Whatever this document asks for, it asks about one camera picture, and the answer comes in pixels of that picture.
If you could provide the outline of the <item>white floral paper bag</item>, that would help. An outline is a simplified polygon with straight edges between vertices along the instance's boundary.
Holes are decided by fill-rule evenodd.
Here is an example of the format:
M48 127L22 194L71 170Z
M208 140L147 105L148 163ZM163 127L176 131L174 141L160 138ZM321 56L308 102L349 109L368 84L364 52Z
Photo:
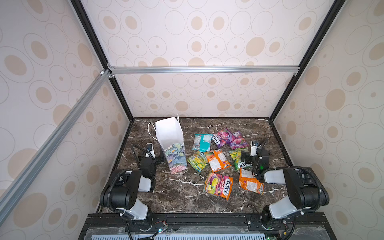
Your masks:
M147 130L151 138L159 142L171 174L185 171L188 168L187 157L179 118L171 117L155 123L150 122Z

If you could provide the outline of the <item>green Fox's spring tea packet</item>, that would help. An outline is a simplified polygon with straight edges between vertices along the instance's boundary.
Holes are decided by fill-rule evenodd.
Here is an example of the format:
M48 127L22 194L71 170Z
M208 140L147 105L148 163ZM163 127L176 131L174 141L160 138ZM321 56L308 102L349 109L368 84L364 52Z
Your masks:
M229 154L234 162L235 170L239 171L240 169L246 169L251 167L251 164L246 164L244 160L241 159L242 152L248 153L247 148L241 148L236 150L229 151Z

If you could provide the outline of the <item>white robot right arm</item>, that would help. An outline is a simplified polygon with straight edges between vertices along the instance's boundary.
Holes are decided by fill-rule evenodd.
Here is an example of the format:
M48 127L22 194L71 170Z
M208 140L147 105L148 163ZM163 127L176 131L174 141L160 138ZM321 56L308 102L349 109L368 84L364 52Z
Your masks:
M265 184L286 187L288 195L264 207L261 223L290 219L297 215L316 212L330 202L330 196L320 179L310 167L287 166L271 168L270 153L257 149L252 153L241 152L241 160L249 169L240 168L239 183L247 191L264 193Z

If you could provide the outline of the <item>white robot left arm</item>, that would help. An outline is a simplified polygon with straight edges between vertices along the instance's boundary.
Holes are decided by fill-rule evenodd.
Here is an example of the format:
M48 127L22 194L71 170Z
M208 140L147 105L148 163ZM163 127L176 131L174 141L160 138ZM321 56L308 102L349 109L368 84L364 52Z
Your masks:
M150 193L155 189L156 159L144 157L138 164L137 170L117 169L112 172L100 195L100 205L127 221L150 225L152 211L138 199L138 193Z

